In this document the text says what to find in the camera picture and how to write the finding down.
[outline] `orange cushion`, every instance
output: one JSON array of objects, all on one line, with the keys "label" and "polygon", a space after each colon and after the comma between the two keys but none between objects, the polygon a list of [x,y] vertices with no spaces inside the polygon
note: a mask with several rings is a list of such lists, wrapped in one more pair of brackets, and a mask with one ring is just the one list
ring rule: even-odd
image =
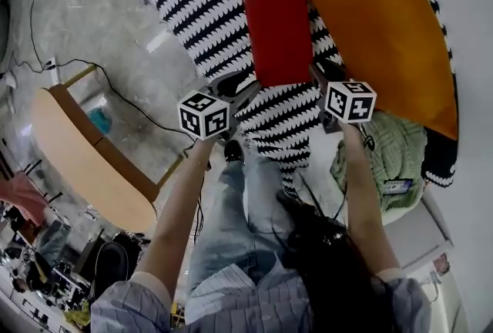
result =
[{"label": "orange cushion", "polygon": [[377,108],[457,139],[447,47],[428,0],[312,0]]}]

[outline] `forearm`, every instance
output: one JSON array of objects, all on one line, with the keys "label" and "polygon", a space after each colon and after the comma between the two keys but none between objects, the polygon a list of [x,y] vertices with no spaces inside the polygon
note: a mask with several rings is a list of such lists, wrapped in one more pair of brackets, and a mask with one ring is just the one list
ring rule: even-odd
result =
[{"label": "forearm", "polygon": [[346,127],[344,143],[347,154],[347,215],[350,237],[371,273],[399,267],[384,231],[377,186],[359,130]]},{"label": "forearm", "polygon": [[214,143],[215,140],[198,140],[190,151],[164,205],[149,249],[137,267],[160,279],[172,299]]}]

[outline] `white sleeve cuff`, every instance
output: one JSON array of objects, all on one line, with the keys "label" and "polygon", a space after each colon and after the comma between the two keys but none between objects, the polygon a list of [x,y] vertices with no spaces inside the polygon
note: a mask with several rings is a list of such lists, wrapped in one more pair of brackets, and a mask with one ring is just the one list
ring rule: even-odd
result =
[{"label": "white sleeve cuff", "polygon": [[407,275],[401,268],[393,267],[380,271],[377,273],[377,277],[379,277],[383,282],[390,282],[397,280],[398,278],[406,278]]},{"label": "white sleeve cuff", "polygon": [[149,289],[163,303],[166,310],[171,310],[171,297],[160,279],[145,271],[136,271],[130,280]]}]

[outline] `black shoe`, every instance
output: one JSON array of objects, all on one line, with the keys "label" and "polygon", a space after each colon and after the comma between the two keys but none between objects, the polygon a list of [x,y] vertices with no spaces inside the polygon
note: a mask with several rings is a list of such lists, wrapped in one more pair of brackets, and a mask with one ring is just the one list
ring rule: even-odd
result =
[{"label": "black shoe", "polygon": [[240,143],[236,140],[228,141],[224,147],[224,158],[228,163],[235,162],[237,160],[243,162],[243,150],[241,149]]}]

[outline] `white cube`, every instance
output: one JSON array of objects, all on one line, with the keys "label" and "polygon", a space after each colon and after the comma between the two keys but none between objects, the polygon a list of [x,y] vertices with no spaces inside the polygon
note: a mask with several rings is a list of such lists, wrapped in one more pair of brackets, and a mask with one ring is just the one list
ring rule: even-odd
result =
[{"label": "white cube", "polygon": [[230,104],[193,90],[178,102],[179,127],[201,140],[230,128]]},{"label": "white cube", "polygon": [[329,82],[325,110],[344,123],[371,120],[377,94],[366,82]]}]

